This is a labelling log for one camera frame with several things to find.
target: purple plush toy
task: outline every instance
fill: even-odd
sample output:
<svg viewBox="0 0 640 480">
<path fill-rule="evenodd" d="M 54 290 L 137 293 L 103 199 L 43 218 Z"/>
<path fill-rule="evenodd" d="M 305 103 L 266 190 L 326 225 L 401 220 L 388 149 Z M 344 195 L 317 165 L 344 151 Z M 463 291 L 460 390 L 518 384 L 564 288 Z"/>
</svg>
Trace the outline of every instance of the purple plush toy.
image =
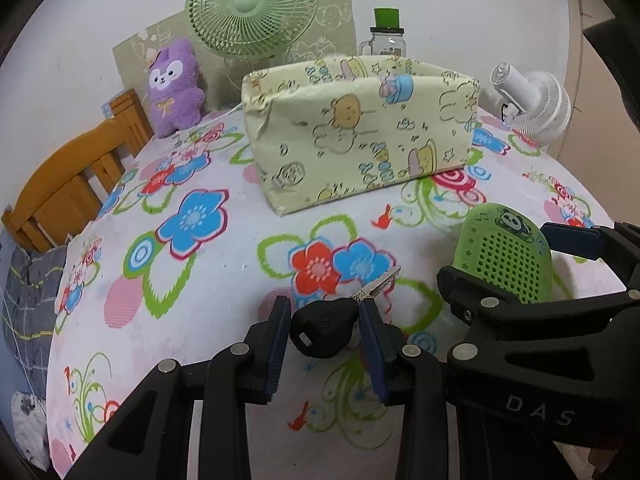
<svg viewBox="0 0 640 480">
<path fill-rule="evenodd" d="M 156 137 L 191 128 L 200 122 L 204 92 L 197 87 L 198 61 L 186 38 L 161 48 L 149 67 L 151 119 Z"/>
</svg>

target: blue flower print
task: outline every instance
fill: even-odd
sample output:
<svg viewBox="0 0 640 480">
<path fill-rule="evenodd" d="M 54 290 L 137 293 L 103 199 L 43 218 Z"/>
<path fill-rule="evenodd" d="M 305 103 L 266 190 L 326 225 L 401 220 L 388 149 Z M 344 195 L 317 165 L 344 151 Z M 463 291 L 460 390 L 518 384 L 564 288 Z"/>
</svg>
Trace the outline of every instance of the blue flower print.
<svg viewBox="0 0 640 480">
<path fill-rule="evenodd" d="M 125 172 L 125 174 L 120 177 L 118 184 L 126 184 L 127 182 L 130 182 L 137 174 L 138 168 L 133 168 L 132 170 Z"/>
<path fill-rule="evenodd" d="M 507 151 L 511 149 L 511 146 L 506 142 L 498 137 L 494 137 L 491 132 L 488 132 L 484 128 L 474 129 L 474 140 L 472 143 L 474 146 L 481 146 L 482 148 L 491 150 L 498 155 L 506 155 Z"/>
<path fill-rule="evenodd" d="M 169 175 L 164 181 L 166 184 L 174 184 L 174 186 L 180 186 L 189 180 L 196 171 L 203 170 L 211 162 L 209 153 L 204 152 L 200 156 L 192 158 L 186 164 L 176 166 L 174 172 Z"/>
<path fill-rule="evenodd" d="M 120 195 L 122 194 L 123 191 L 124 191 L 124 184 L 116 187 L 116 189 L 111 191 L 111 194 L 107 197 L 107 200 L 105 200 L 104 204 L 102 204 L 102 207 L 100 208 L 100 212 L 98 213 L 98 216 L 95 218 L 96 220 L 98 218 L 102 218 L 114 207 L 116 207 L 116 204 L 118 203 L 118 200 L 120 199 Z"/>
<path fill-rule="evenodd" d="M 82 289 L 84 285 L 80 283 L 74 288 L 74 290 L 69 292 L 68 297 L 65 301 L 65 310 L 68 314 L 71 314 L 75 309 L 76 305 L 80 303 L 80 298 L 82 298 Z"/>
<path fill-rule="evenodd" d="M 358 238 L 335 251 L 334 269 L 341 274 L 341 282 L 358 279 L 363 284 L 379 278 L 394 264 L 385 251 L 376 249 L 365 239 Z"/>
<path fill-rule="evenodd" d="M 296 310 L 301 309 L 304 306 L 307 306 L 309 303 L 313 301 L 322 300 L 322 294 L 314 294 L 312 296 L 300 296 L 294 290 L 293 292 L 293 308 Z"/>
<path fill-rule="evenodd" d="M 226 230 L 226 210 L 222 205 L 228 198 L 226 189 L 194 189 L 184 197 L 178 212 L 156 230 L 156 238 L 163 244 L 171 242 L 174 258 L 188 258 L 203 242 Z"/>
<path fill-rule="evenodd" d="M 160 164 L 158 164 L 158 168 L 156 169 L 156 171 L 166 170 L 170 165 L 171 165 L 171 157 L 169 157 L 167 160 L 164 160 Z"/>
<path fill-rule="evenodd" d="M 492 174 L 480 166 L 467 166 L 466 172 L 476 180 L 489 180 Z"/>
</svg>

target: red bird print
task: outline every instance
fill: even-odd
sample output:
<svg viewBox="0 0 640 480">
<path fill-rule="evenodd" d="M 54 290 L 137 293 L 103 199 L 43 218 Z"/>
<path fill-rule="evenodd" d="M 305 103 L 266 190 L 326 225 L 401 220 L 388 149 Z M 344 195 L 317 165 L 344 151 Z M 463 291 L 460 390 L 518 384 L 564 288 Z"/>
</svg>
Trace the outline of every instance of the red bird print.
<svg viewBox="0 0 640 480">
<path fill-rule="evenodd" d="M 287 422 L 287 425 L 291 431 L 300 431 L 302 427 L 305 425 L 305 415 L 309 409 L 309 401 L 305 401 L 305 405 L 302 406 L 302 413 L 300 413 L 293 422 Z"/>
<path fill-rule="evenodd" d="M 71 370 L 68 366 L 65 366 L 65 375 L 66 375 L 66 394 L 71 395 Z"/>
<path fill-rule="evenodd" d="M 390 213 L 391 213 L 391 206 L 387 204 L 385 207 L 384 214 L 380 215 L 377 221 L 374 222 L 372 220 L 371 225 L 373 225 L 373 227 L 377 227 L 378 229 L 386 229 L 387 227 L 389 227 L 389 224 L 391 224 L 391 221 L 392 221 Z"/>
</svg>

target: fan hub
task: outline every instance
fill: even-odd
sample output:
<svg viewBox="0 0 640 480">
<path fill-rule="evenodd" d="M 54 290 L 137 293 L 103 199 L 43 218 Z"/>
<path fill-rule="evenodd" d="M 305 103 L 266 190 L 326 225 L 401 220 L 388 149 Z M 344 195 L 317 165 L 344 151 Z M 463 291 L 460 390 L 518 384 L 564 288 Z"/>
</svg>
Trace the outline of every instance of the fan hub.
<svg viewBox="0 0 640 480">
<path fill-rule="evenodd" d="M 249 14 L 255 10 L 260 0 L 234 0 L 234 8 L 241 14 Z"/>
</svg>

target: key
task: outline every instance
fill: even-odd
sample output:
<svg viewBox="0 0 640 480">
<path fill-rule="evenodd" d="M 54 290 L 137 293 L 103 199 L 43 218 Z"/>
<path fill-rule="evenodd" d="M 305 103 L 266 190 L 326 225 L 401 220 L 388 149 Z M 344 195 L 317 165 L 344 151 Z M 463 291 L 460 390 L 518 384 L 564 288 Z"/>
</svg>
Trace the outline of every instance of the key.
<svg viewBox="0 0 640 480">
<path fill-rule="evenodd" d="M 345 348 L 358 320 L 358 304 L 375 298 L 396 278 L 400 267 L 392 267 L 377 279 L 364 285 L 350 298 L 313 301 L 300 308 L 291 318 L 289 338 L 308 357 L 328 359 Z"/>
</svg>

